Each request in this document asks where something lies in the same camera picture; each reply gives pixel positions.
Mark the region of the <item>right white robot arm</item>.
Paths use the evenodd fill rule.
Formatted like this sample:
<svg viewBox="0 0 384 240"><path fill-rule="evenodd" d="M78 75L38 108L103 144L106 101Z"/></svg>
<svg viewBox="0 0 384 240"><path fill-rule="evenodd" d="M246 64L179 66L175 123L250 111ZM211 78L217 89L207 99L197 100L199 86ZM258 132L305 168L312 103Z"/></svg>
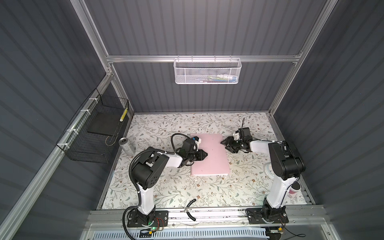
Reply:
<svg viewBox="0 0 384 240"><path fill-rule="evenodd" d="M267 223L272 223L285 213L285 199L292 186L306 170L297 147L288 141L268 141L252 137L249 128L239 128L232 136L221 141L225 149L233 154L263 153L270 157L274 172L273 185L263 202L260 212Z"/></svg>

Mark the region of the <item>pink file folder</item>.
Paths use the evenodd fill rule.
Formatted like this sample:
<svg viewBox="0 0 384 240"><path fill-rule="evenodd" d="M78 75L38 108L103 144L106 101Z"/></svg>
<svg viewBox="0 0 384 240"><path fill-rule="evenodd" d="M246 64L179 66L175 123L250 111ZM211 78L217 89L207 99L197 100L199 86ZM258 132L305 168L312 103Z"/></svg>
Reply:
<svg viewBox="0 0 384 240"><path fill-rule="evenodd" d="M192 176L227 176L230 174L230 165L222 134L193 134L202 140L199 150L204 150L208 156L203 161L197 161L191 166Z"/></svg>

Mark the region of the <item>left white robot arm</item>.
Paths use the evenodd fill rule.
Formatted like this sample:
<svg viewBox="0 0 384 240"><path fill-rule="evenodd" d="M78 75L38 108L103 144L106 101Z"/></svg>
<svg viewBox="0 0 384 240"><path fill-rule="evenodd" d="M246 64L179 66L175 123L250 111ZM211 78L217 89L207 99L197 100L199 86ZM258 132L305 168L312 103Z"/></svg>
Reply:
<svg viewBox="0 0 384 240"><path fill-rule="evenodd" d="M134 157L129 167L129 177L138 192L139 213L148 216L154 211L153 187L165 168L189 167L208 156L207 152L200 149L201 143L202 140L197 136L187 137L183 146L173 152L148 147Z"/></svg>

